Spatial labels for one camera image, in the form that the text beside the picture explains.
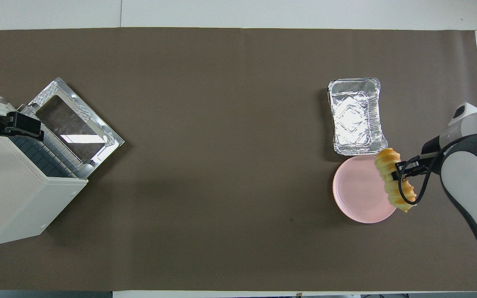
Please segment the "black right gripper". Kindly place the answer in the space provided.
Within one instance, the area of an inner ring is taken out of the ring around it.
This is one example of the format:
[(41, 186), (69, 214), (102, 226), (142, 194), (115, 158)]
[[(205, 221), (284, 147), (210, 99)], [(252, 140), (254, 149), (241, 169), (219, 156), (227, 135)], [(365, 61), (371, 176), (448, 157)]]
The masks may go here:
[[(440, 136), (432, 138), (430, 141), (426, 142), (422, 146), (422, 155), (438, 153), (441, 150)], [(416, 177), (419, 175), (426, 174), (428, 171), (428, 166), (430, 166), (431, 161), (427, 156), (415, 156), (412, 159), (407, 161), (399, 161), (395, 164), (396, 180), (405, 179), (407, 177)], [(443, 155), (437, 156), (437, 160), (434, 166), (441, 166), (443, 163)]]

